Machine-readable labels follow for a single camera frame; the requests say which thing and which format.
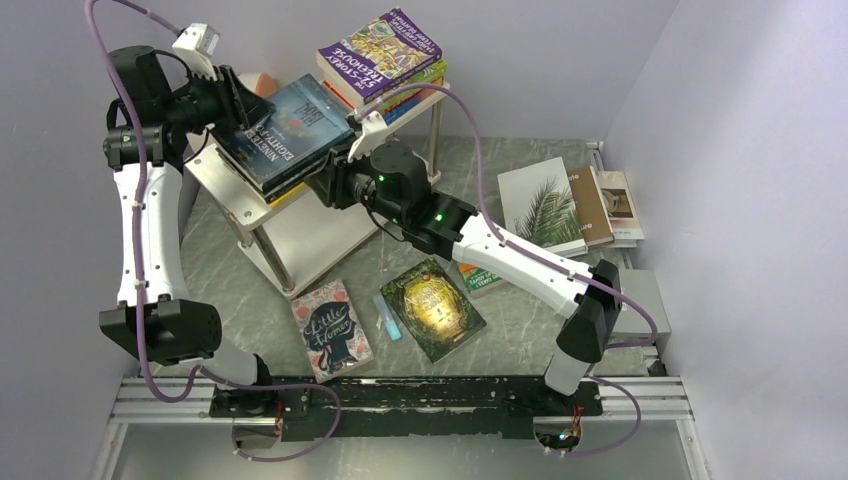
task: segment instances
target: book cover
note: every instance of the book cover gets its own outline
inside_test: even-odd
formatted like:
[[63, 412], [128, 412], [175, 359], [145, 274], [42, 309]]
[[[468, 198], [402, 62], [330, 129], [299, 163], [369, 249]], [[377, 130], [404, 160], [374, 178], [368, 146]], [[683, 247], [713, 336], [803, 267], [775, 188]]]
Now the book cover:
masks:
[[317, 52], [318, 66], [331, 81], [352, 88], [356, 98], [345, 97], [354, 103], [374, 100], [441, 57], [442, 49], [400, 8]]
[[468, 296], [471, 298], [479, 298], [486, 291], [506, 283], [503, 278], [480, 267], [468, 263], [457, 263], [456, 265], [459, 268], [459, 275], [462, 277], [465, 289], [468, 290]]
[[498, 175], [505, 227], [562, 256], [587, 251], [562, 157]]
[[644, 240], [645, 233], [636, 215], [636, 205], [624, 172], [598, 172], [598, 185], [615, 240]]
[[568, 184], [574, 194], [574, 206], [577, 209], [577, 218], [580, 219], [580, 230], [583, 232], [586, 246], [600, 247], [612, 243], [615, 238], [609, 217], [607, 217], [601, 188], [598, 186], [595, 167], [588, 165], [570, 170]]
[[380, 293], [433, 363], [486, 326], [432, 257], [383, 285]]
[[316, 163], [330, 147], [353, 135], [345, 119], [349, 109], [312, 75], [286, 85], [268, 100], [275, 111], [253, 128], [213, 129], [229, 163], [266, 201], [297, 186], [320, 167]]
[[294, 300], [292, 311], [318, 383], [374, 358], [341, 280]]

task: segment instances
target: white wall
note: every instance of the white wall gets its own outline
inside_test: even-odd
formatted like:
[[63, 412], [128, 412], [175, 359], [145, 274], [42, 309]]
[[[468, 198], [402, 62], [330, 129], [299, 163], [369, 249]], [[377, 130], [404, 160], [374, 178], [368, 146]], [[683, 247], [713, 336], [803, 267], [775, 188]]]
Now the white wall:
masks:
[[[399, 4], [444, 49], [485, 136], [601, 139], [678, 0], [158, 1], [222, 34], [216, 61], [282, 82], [318, 78], [315, 51]], [[469, 135], [448, 104], [444, 133]], [[410, 132], [426, 132], [416, 122]]]
[[683, 0], [606, 142], [716, 479], [848, 471], [848, 5]]
[[[0, 476], [87, 478], [129, 355], [100, 334], [121, 269], [101, 150], [115, 93], [82, 0], [0, 4]], [[163, 42], [111, 2], [107, 45]]]

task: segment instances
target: white book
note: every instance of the white book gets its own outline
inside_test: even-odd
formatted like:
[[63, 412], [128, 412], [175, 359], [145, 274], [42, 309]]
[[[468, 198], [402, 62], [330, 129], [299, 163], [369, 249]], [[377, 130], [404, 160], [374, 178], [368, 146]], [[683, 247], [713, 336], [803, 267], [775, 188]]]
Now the white book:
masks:
[[636, 204], [624, 172], [598, 172], [598, 185], [601, 187], [615, 242], [644, 240], [645, 233], [636, 215]]
[[562, 157], [498, 175], [507, 230], [563, 257], [586, 253]]

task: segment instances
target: paperback book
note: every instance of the paperback book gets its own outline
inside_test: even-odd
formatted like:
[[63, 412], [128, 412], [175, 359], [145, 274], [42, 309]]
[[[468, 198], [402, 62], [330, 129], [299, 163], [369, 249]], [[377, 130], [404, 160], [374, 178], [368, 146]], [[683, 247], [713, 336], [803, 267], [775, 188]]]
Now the paperback book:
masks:
[[[393, 8], [353, 34], [319, 49], [316, 57], [324, 79], [356, 107], [441, 60], [442, 49], [400, 8]], [[447, 65], [439, 68], [446, 70]], [[435, 79], [444, 71], [431, 74]]]
[[380, 293], [433, 363], [486, 326], [432, 257], [383, 285]]
[[562, 157], [501, 173], [498, 186], [507, 230], [563, 257], [588, 251]]
[[341, 280], [294, 300], [292, 311], [318, 383], [374, 358]]

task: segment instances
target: stack of books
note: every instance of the stack of books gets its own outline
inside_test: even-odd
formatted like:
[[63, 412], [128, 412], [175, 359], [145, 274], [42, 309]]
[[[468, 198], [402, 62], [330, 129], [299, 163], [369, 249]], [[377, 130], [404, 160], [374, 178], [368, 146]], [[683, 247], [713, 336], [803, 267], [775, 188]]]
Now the stack of books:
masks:
[[563, 257], [645, 239], [623, 172], [566, 172], [557, 157], [502, 173], [498, 184], [506, 229]]
[[227, 164], [275, 205], [323, 168], [329, 149], [354, 132], [347, 124], [347, 107], [312, 75], [268, 100], [275, 110], [265, 120], [245, 131], [216, 127], [212, 135]]
[[595, 171], [588, 166], [568, 172], [583, 240], [599, 247], [634, 248], [645, 234], [624, 172]]
[[[400, 8], [372, 20], [348, 37], [321, 48], [324, 86], [351, 109], [410, 83], [443, 84], [448, 64], [442, 49]], [[378, 109], [387, 125], [432, 95], [415, 89], [387, 99]]]

